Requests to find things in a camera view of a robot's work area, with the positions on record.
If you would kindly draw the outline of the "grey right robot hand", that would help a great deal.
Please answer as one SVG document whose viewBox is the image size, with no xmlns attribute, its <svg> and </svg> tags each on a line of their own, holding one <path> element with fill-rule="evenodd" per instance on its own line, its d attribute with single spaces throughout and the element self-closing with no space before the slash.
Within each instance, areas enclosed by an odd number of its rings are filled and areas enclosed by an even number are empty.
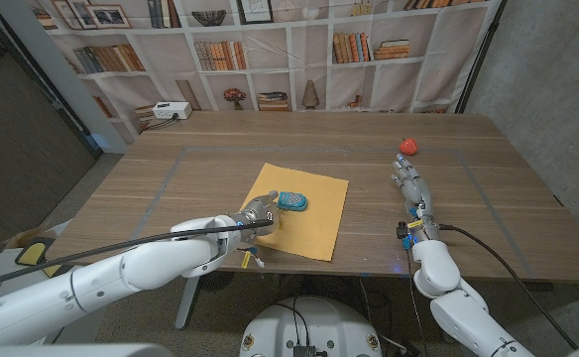
<svg viewBox="0 0 579 357">
<path fill-rule="evenodd" d="M 392 181 L 405 198 L 405 211 L 417 241 L 439 240 L 438 226 L 434 223 L 432 195 L 428 185 L 414 165 L 402 154 L 393 161 Z"/>
</svg>

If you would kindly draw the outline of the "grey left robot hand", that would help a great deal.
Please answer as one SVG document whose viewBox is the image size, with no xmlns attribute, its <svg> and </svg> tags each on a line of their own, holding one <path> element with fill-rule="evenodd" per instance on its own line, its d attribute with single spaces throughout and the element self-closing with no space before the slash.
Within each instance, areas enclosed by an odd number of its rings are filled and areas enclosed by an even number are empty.
<svg viewBox="0 0 579 357">
<path fill-rule="evenodd" d="M 250 200 L 244 208 L 230 217 L 237 223 L 250 226 L 257 236 L 274 233 L 280 225 L 280 211 L 276 199 L 279 193 L 275 190 Z"/>
</svg>

